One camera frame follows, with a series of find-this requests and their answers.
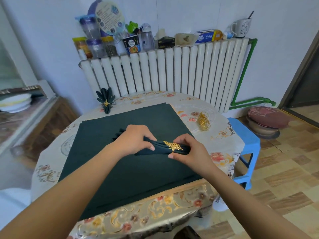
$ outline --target dark green napkin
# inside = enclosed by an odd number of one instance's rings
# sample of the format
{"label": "dark green napkin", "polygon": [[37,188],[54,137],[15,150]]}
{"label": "dark green napkin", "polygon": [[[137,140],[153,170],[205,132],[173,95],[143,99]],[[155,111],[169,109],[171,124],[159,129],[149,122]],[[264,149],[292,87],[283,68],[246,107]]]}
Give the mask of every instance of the dark green napkin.
{"label": "dark green napkin", "polygon": [[[184,133],[191,135],[174,109],[166,103],[84,121],[79,126],[59,181],[94,157],[112,142],[120,128],[126,128],[129,124],[148,126],[157,140],[162,141],[172,142]],[[167,155],[126,156],[111,170],[80,219],[198,179],[201,177],[189,167],[169,159]]]}

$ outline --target mug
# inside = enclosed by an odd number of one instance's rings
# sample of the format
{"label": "mug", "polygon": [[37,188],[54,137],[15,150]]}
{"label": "mug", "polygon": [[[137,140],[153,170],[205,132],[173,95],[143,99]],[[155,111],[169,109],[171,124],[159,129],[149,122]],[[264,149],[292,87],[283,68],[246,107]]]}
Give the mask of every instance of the mug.
{"label": "mug", "polygon": [[230,30],[232,31],[233,34],[236,35],[237,38],[243,38],[248,33],[250,23],[251,23],[251,18],[240,19],[236,22],[233,22],[233,24],[230,25]]}

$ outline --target table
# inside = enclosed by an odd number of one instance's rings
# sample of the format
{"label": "table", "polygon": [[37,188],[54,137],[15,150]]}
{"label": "table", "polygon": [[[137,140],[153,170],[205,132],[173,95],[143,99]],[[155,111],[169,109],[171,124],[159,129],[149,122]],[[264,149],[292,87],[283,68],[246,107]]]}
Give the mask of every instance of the table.
{"label": "table", "polygon": [[[109,114],[101,107],[75,120],[45,149],[32,177],[32,201],[58,182],[60,173],[82,121],[131,111],[150,105],[169,103],[194,137],[203,143],[214,163],[230,177],[244,142],[234,132],[228,119],[215,108],[196,97],[168,91],[137,92],[116,99]],[[207,112],[209,131],[201,131],[197,121],[200,112]],[[145,238],[156,232],[170,231],[194,216],[203,216],[211,208],[216,192],[204,179],[180,188],[119,207],[104,214],[79,221],[70,235],[74,238]]]}

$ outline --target purple lid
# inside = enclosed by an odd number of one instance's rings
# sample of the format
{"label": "purple lid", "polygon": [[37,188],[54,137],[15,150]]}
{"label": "purple lid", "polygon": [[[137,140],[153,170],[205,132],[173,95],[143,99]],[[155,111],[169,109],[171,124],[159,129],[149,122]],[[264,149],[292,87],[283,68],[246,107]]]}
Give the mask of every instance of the purple lid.
{"label": "purple lid", "polygon": [[103,44],[103,41],[101,39],[89,39],[89,40],[86,40],[86,44],[87,45],[99,45],[99,44]]}
{"label": "purple lid", "polygon": [[86,17],[82,17],[79,22],[83,25],[83,24],[93,24],[96,23],[96,19],[95,17],[90,17],[90,16],[86,16]]}

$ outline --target drawing on mug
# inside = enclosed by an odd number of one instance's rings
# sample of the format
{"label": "drawing on mug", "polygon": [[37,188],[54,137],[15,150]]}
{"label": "drawing on mug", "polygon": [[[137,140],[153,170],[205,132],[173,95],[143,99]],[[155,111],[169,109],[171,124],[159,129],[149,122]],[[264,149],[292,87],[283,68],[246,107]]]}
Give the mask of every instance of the drawing on mug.
{"label": "drawing on mug", "polygon": [[248,24],[249,24],[249,22],[244,22],[244,23],[242,24],[243,29],[240,31],[240,34],[241,34],[242,36],[245,36],[245,35],[246,35]]}

